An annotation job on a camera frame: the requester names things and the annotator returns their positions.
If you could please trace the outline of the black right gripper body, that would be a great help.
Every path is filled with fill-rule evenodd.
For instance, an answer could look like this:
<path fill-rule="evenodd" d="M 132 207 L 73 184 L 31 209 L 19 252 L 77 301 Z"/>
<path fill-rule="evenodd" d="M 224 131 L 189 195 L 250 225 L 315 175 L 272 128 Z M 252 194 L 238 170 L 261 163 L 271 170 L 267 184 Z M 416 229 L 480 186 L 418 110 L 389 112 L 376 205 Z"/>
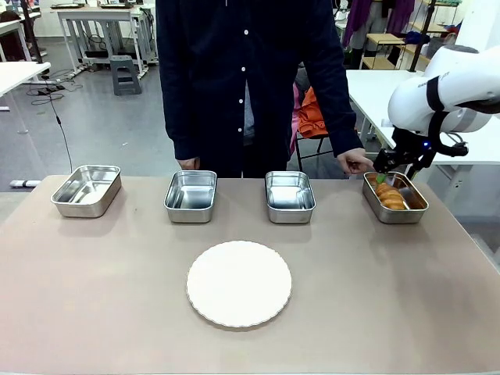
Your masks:
<path fill-rule="evenodd" d="M 436 156 L 430 139 L 410 130 L 396 127 L 392 140 L 395 142 L 395 147 L 382 148 L 373 162 L 373 168 L 378 173 L 388 173 L 405 164 L 410 165 L 411 173 L 415 173 L 429 167 Z"/>

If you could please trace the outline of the person's left hand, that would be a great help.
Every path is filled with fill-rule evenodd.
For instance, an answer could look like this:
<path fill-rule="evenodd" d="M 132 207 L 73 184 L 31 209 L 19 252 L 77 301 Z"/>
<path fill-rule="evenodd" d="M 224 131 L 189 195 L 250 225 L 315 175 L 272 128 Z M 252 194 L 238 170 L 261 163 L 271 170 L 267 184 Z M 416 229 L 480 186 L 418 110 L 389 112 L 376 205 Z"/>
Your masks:
<path fill-rule="evenodd" d="M 337 160 L 348 175 L 361 174 L 373 169 L 373 162 L 366 157 L 364 148 L 354 148 L 343 152 L 337 156 Z"/>

